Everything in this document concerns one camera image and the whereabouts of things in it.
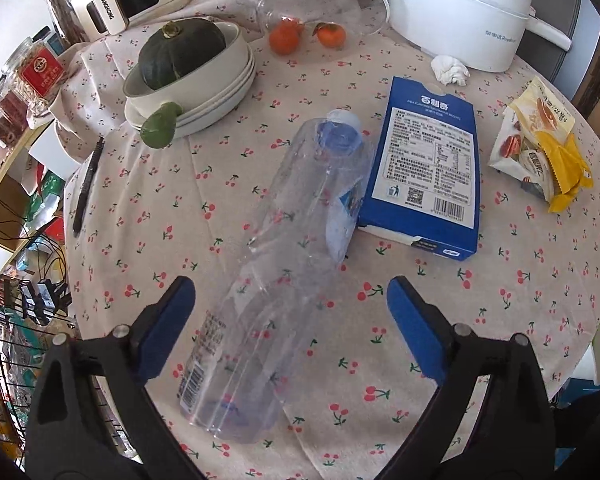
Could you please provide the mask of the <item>yellow bread snack packet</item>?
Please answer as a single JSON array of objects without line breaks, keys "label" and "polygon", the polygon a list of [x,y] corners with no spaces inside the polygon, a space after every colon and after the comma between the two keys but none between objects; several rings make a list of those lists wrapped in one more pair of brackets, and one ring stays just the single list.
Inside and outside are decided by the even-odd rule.
[{"label": "yellow bread snack packet", "polygon": [[505,109],[489,166],[542,198],[550,212],[566,210],[582,188],[592,188],[590,166],[579,150],[576,120],[535,77]]}]

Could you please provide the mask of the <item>small orange left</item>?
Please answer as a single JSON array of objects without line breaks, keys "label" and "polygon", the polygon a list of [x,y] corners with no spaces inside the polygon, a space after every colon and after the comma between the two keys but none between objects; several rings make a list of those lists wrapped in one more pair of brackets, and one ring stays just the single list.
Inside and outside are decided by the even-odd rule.
[{"label": "small orange left", "polygon": [[298,49],[302,26],[295,21],[280,21],[268,34],[268,45],[278,55],[291,55]]}]

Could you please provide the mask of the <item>small white tissue ball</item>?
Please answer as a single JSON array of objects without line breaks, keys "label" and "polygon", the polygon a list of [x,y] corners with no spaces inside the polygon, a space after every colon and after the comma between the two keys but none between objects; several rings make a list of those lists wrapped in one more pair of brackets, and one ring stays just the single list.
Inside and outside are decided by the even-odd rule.
[{"label": "small white tissue ball", "polygon": [[468,83],[469,70],[457,58],[449,55],[437,55],[431,60],[430,67],[437,81],[444,86],[456,84],[465,87]]}]

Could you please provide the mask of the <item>blue cardboard box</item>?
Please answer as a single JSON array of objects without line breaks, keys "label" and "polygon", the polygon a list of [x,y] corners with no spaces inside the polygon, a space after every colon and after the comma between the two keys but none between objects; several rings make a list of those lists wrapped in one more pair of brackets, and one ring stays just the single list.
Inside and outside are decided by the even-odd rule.
[{"label": "blue cardboard box", "polygon": [[358,228],[464,261],[478,249],[479,205],[472,105],[393,78]]}]

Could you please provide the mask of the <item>glass teapot jar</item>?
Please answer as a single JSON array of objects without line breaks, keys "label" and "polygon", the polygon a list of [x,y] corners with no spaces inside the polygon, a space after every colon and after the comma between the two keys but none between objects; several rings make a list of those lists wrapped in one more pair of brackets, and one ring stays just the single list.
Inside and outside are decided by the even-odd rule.
[{"label": "glass teapot jar", "polygon": [[[390,15],[388,0],[260,0],[257,4],[258,24],[267,40],[280,21],[295,21],[302,26],[299,47],[291,55],[303,49],[347,50],[363,37],[380,32],[388,25]],[[342,26],[347,32],[346,45],[340,50],[324,48],[312,35],[318,23]]]}]

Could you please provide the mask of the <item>black pen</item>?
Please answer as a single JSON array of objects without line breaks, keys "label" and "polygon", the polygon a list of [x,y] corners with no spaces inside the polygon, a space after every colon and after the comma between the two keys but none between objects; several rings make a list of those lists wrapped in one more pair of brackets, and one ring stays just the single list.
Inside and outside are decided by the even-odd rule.
[{"label": "black pen", "polygon": [[72,232],[74,237],[78,237],[82,230],[85,211],[88,204],[88,198],[90,197],[91,187],[99,166],[100,158],[102,157],[102,151],[104,150],[104,146],[105,138],[103,136],[100,136],[95,145],[91,159],[88,162],[86,174],[78,197],[78,203],[76,204],[76,214],[74,215],[72,222]]}]

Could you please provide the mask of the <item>white electric cooking pot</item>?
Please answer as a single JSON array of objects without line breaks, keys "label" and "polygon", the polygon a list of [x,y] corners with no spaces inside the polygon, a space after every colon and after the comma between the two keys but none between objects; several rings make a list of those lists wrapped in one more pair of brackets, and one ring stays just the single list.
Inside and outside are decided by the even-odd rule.
[{"label": "white electric cooking pot", "polygon": [[431,56],[449,55],[469,68],[501,73],[522,36],[532,32],[564,51],[571,39],[532,13],[532,0],[389,0],[390,25]]}]

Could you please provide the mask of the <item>dark green squash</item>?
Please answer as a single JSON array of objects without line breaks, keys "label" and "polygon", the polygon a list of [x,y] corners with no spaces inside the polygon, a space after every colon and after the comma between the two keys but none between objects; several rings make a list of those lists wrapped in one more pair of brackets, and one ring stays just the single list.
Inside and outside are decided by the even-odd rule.
[{"label": "dark green squash", "polygon": [[204,65],[225,47],[219,27],[204,18],[166,23],[140,49],[140,76],[152,90],[161,89]]}]

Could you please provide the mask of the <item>white bowl stack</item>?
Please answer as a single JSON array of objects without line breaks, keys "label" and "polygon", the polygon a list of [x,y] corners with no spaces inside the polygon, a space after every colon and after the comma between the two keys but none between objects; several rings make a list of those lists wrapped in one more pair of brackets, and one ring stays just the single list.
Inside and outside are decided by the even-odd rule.
[{"label": "white bowl stack", "polygon": [[256,76],[256,59],[242,29],[231,22],[217,22],[226,48],[203,66],[159,90],[143,82],[140,69],[134,67],[126,77],[124,116],[140,130],[148,117],[166,103],[182,110],[175,118],[175,139],[190,136],[222,119],[240,103]]}]

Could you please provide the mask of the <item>small orange right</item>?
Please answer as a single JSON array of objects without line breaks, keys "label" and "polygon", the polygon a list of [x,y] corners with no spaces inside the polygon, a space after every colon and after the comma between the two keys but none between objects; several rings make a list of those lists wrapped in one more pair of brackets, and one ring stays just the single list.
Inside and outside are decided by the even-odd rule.
[{"label": "small orange right", "polygon": [[315,25],[312,35],[326,49],[340,50],[347,42],[346,30],[335,23],[318,23]]}]

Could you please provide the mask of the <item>red label jar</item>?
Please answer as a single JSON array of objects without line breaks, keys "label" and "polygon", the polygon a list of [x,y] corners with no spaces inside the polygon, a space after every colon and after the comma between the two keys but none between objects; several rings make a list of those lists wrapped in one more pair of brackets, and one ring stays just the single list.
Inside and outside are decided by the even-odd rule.
[{"label": "red label jar", "polygon": [[67,78],[65,66],[48,43],[31,38],[23,40],[9,55],[3,65],[3,73],[32,117],[48,112]]}]

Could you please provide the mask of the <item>small orange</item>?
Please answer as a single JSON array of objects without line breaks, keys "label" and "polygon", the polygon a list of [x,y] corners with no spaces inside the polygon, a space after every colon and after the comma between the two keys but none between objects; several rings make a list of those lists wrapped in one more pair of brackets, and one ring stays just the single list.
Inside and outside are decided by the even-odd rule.
[{"label": "small orange", "polygon": [[291,55],[298,49],[302,26],[295,21],[280,21],[268,34],[268,45],[278,55]]},{"label": "small orange", "polygon": [[315,25],[312,35],[326,49],[340,50],[347,42],[346,30],[335,23],[318,23]]}]

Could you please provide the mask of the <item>clear plastic bottle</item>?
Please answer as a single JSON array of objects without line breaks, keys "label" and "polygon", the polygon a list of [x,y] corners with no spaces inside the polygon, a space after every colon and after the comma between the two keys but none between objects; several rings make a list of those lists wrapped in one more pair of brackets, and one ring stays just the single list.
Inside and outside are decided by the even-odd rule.
[{"label": "clear plastic bottle", "polygon": [[194,342],[178,390],[191,424],[237,442],[274,425],[313,311],[346,256],[372,166],[355,114],[332,110],[300,127]]}]

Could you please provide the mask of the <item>dried branches vase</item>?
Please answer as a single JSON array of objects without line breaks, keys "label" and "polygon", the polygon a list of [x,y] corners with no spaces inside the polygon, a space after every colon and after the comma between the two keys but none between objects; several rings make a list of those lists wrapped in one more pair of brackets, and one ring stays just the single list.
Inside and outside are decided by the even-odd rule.
[{"label": "dried branches vase", "polygon": [[50,11],[55,30],[66,48],[90,41],[70,0],[44,1]]}]

